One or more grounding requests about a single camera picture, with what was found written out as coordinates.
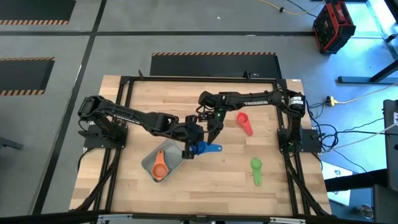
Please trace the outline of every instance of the black table leg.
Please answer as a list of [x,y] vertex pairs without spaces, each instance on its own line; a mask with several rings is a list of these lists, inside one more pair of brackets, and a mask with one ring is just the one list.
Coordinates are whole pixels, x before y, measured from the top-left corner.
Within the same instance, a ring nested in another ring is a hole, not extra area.
[[11,141],[9,139],[5,139],[0,137],[0,147],[13,147],[14,149],[22,149],[24,145]]
[[398,60],[392,62],[386,68],[375,74],[373,77],[338,77],[338,83],[355,84],[394,84],[398,78],[387,78],[398,70]]
[[374,184],[387,187],[387,169],[325,180],[327,192],[372,187]]

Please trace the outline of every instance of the orange measuring spoon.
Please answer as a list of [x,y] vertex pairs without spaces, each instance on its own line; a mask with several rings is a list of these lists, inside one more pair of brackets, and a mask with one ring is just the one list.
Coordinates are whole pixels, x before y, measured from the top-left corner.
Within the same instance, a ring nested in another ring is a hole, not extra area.
[[155,164],[152,167],[152,176],[157,180],[162,180],[168,172],[169,168],[167,168],[164,162],[164,150],[159,150],[156,154]]

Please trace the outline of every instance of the white cable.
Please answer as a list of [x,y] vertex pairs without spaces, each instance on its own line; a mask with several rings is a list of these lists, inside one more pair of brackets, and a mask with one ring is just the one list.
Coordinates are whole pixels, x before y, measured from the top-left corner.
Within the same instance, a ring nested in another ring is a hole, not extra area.
[[394,126],[397,125],[397,124],[398,124],[398,123],[392,124],[392,125],[390,125],[389,127],[387,127],[386,129],[384,129],[384,130],[382,130],[382,131],[379,131],[378,133],[373,134],[373,135],[371,135],[371,136],[369,136],[369,137],[366,137],[366,138],[364,138],[364,139],[361,139],[361,140],[358,140],[358,141],[355,141],[355,142],[351,142],[351,143],[349,143],[349,144],[345,144],[345,145],[342,145],[342,146],[334,147],[333,149],[325,150],[325,151],[323,151],[322,153],[330,152],[330,151],[332,151],[332,150],[339,149],[339,148],[341,148],[341,147],[350,146],[350,145],[352,145],[352,144],[356,144],[356,143],[359,143],[359,142],[361,142],[361,141],[368,140],[369,138],[373,138],[374,136],[377,136],[378,134],[381,134],[381,133],[387,131],[388,129],[394,127]]
[[356,100],[358,100],[358,99],[364,98],[365,96],[372,95],[373,93],[377,93],[377,92],[380,92],[380,91],[386,90],[386,89],[388,89],[388,88],[390,88],[390,87],[393,87],[393,86],[395,86],[395,85],[398,85],[398,83],[394,83],[394,84],[392,84],[392,85],[389,85],[389,86],[387,86],[387,87],[385,87],[385,88],[382,88],[382,89],[380,89],[380,90],[376,90],[376,91],[374,91],[374,92],[371,92],[371,93],[365,94],[365,95],[363,95],[363,96],[360,96],[360,97],[354,98],[354,99],[352,99],[352,100],[348,100],[348,101],[346,101],[346,102],[339,102],[339,101],[335,100],[335,103],[338,103],[338,104],[351,103],[351,102],[354,102],[354,101],[356,101]]

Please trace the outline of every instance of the yellow cable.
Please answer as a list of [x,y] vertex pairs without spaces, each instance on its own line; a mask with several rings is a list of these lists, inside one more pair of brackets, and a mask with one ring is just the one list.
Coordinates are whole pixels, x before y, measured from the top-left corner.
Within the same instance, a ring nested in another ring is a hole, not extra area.
[[[272,3],[269,3],[269,2],[267,2],[267,1],[263,1],[263,0],[259,0],[259,1],[260,1],[260,2],[263,2],[263,3],[266,3],[266,4],[272,6],[272,7],[276,8],[276,9],[280,9],[280,7],[278,7],[278,6],[276,6],[276,5],[272,4]],[[287,10],[285,10],[285,9],[283,9],[283,11],[286,12],[286,13],[289,13],[289,14],[291,14],[291,15],[303,15],[303,14],[307,14],[307,13],[309,13],[310,11],[316,9],[318,6],[320,6],[320,5],[321,5],[322,3],[324,3],[325,1],[326,1],[326,0],[323,0],[322,2],[320,2],[319,4],[317,4],[317,5],[316,5],[315,7],[313,7],[312,9],[307,10],[307,11],[304,11],[304,12],[296,13],[296,12],[287,11]]]
[[398,85],[398,83],[394,83],[394,84],[392,84],[392,85],[389,85],[389,86],[387,86],[387,87],[385,87],[385,88],[382,88],[382,89],[380,89],[380,90],[376,90],[376,91],[374,91],[374,92],[371,92],[371,93],[365,94],[365,95],[363,95],[363,96],[359,96],[359,97],[357,97],[357,98],[354,98],[354,99],[352,99],[352,100],[348,100],[348,101],[346,101],[346,102],[339,102],[339,101],[335,100],[335,103],[338,103],[338,104],[351,103],[351,102],[354,102],[354,101],[356,101],[356,100],[359,100],[359,99],[361,99],[361,98],[364,98],[365,96],[372,95],[373,93],[377,93],[377,92],[380,92],[380,91],[386,90],[386,89],[388,89],[388,88],[390,88],[390,87],[393,87],[393,86],[396,86],[396,85]]

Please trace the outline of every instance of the green measuring spoon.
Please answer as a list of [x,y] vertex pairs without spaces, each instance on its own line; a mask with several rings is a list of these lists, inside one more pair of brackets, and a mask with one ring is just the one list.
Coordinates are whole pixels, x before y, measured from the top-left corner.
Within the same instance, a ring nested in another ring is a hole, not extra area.
[[258,158],[254,158],[250,162],[251,169],[253,170],[253,177],[254,177],[254,184],[257,186],[262,185],[262,179],[261,179],[261,166],[262,162]]

